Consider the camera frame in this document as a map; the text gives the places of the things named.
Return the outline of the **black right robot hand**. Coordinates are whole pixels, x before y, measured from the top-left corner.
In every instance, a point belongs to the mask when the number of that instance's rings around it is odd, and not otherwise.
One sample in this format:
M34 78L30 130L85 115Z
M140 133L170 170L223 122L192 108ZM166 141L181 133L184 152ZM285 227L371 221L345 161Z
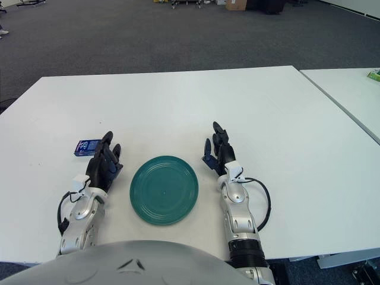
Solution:
M225 165L235 161L236 157L233 147L229 144L227 131L216 121L213 122L213 129L212 141L209 138L205 140L202 161L211 170L222 176L226 174Z

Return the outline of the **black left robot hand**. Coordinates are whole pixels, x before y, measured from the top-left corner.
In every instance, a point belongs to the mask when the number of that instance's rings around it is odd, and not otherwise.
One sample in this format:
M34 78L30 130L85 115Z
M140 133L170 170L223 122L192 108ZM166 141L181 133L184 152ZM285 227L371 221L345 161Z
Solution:
M90 178L89 187L99 188L105 193L108 193L113 181L123 168L119 162L121 145L116 144L111 150L112 139L113 132L108 131L98 143L85 173Z

